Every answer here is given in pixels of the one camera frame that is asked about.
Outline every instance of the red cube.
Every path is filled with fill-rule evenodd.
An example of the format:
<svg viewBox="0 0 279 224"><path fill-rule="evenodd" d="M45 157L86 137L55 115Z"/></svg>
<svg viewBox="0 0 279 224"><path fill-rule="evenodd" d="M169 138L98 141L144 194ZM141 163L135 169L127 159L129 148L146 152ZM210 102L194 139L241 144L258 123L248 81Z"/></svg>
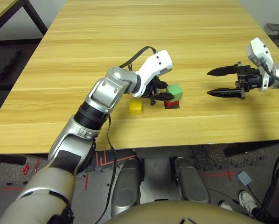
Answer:
<svg viewBox="0 0 279 224"><path fill-rule="evenodd" d="M164 104L166 105L166 107L171 107L171 106L175 106L179 104L179 101L174 101L174 102L169 102L168 100L164 101Z"/></svg>

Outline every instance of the white wall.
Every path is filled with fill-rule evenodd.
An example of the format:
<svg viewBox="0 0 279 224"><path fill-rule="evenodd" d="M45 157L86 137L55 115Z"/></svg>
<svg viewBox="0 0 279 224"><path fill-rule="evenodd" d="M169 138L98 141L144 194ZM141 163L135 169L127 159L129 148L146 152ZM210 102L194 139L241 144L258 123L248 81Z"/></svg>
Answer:
<svg viewBox="0 0 279 224"><path fill-rule="evenodd" d="M66 0L30 0L30 2L49 27ZM23 8L0 29L0 41L32 38L42 38L42 34Z"/></svg>
<svg viewBox="0 0 279 224"><path fill-rule="evenodd" d="M267 34L277 34L271 31L266 23L279 24L279 0L240 0L240 2Z"/></svg>

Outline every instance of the yellow cube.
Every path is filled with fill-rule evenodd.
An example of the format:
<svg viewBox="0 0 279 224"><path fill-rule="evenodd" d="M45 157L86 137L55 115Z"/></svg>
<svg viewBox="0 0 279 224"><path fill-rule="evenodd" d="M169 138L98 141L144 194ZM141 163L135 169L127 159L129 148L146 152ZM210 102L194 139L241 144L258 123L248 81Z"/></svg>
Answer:
<svg viewBox="0 0 279 224"><path fill-rule="evenodd" d="M132 99L129 103L129 113L131 115L142 115L142 108L140 99Z"/></svg>

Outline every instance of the cable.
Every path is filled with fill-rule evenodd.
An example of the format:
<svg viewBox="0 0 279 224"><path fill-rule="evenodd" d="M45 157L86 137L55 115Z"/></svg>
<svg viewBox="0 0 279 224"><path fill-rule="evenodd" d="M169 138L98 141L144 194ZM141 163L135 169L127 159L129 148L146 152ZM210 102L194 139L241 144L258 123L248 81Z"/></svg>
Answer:
<svg viewBox="0 0 279 224"><path fill-rule="evenodd" d="M272 72L269 71L268 66L265 62L261 63L261 66L263 67L263 69L265 70L265 72L267 72L267 74L269 76L271 76L272 78L276 79L279 81L279 77L275 76L274 74L272 74Z"/></svg>
<svg viewBox="0 0 279 224"><path fill-rule="evenodd" d="M212 190L212 191L214 191L214 192L216 192L216 193L222 194L222 195L228 197L229 199L231 199L235 204L239 204L239 201L235 200L235 199L232 198L231 196L226 195L226 194L223 193L223 192L220 192L220 191L218 191L218 190L214 190L214 189L211 189L211 188L207 188L207 190Z"/></svg>
<svg viewBox="0 0 279 224"><path fill-rule="evenodd" d="M109 124L108 124L108 129L107 129L107 141L108 141L108 144L111 147L110 151L113 153L112 178L111 178L110 188L108 189L105 209L104 209L102 215L100 216L100 218L97 220L97 222L95 222L95 224L97 224L101 220L101 218L104 216L104 214L105 214L105 212L107 210L107 207L108 207L108 204L109 204L110 198L111 198L112 185L113 185L113 183L115 181L116 170L117 170L117 153L116 153L116 150L114 149L114 147L111 144L110 136L109 136L110 127L111 127L111 124L112 124L112 119L111 119L110 115L108 117L108 121L109 121Z"/></svg>
<svg viewBox="0 0 279 224"><path fill-rule="evenodd" d="M247 185L247 187L248 187L248 190L250 190L250 192L251 192L251 194L253 195L253 197L258 201L259 205L262 206L262 203L261 203L260 200L255 196L255 194L252 192L252 190L251 190L249 184Z"/></svg>
<svg viewBox="0 0 279 224"><path fill-rule="evenodd" d="M144 53L146 50L151 49L153 51L153 54L156 54L158 51L150 46L145 46L143 47L141 50L139 50L135 55L132 56L132 58L130 58L127 62L125 62L124 64L120 65L120 68L124 68L126 66L128 66L128 69L130 71L132 71L132 62L134 62L142 53Z"/></svg>
<svg viewBox="0 0 279 224"><path fill-rule="evenodd" d="M257 220L263 219L263 216L267 213L267 208L274 195L276 185L278 182L278 178L279 178L279 168L277 169L278 165L279 165L279 156L274 163L271 183L270 183L270 186L269 186L268 190L266 191L264 199L262 201L261 211L257 215L254 216L255 219L257 219Z"/></svg>

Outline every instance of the sneaker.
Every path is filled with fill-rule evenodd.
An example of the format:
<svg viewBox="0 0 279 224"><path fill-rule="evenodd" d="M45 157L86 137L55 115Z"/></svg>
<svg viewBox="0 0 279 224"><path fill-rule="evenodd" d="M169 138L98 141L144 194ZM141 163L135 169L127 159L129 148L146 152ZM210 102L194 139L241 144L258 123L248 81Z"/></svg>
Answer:
<svg viewBox="0 0 279 224"><path fill-rule="evenodd" d="M231 208L230 204L225 202L225 201L220 201L218 206L223 208L223 209L227 209L227 210L233 211L233 209Z"/></svg>
<svg viewBox="0 0 279 224"><path fill-rule="evenodd" d="M259 206L257 205L257 202L253 197L247 193L245 190L241 190L239 192L239 203L240 205L247 211L249 216L252 217L251 211L254 208L258 208Z"/></svg>

